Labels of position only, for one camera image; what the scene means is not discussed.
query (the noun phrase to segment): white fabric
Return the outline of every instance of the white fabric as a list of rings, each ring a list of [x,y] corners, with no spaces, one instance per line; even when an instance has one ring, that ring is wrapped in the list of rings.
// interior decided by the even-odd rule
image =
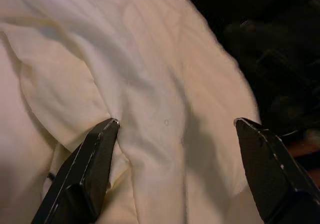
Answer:
[[[121,130],[97,223],[232,217],[246,186],[233,119],[256,120],[256,105],[187,0],[0,0],[0,31],[0,223],[30,223],[56,145],[73,151],[110,116]]]

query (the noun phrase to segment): crumpled fabric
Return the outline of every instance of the crumpled fabric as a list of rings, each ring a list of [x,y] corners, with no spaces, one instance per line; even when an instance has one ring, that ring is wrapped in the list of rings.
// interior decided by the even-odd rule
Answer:
[[[233,119],[258,115],[188,0],[0,0],[0,31],[0,223],[30,223],[49,170],[109,117],[98,224],[227,222],[247,185]]]

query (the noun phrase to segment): black object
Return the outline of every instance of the black object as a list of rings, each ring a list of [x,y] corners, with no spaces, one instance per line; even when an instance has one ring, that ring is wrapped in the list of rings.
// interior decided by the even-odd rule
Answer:
[[[235,126],[245,174],[264,223],[320,223],[320,191],[281,139],[248,119],[237,119]]]
[[[88,224],[97,220],[109,183],[119,122],[97,124],[63,163],[32,224]]]

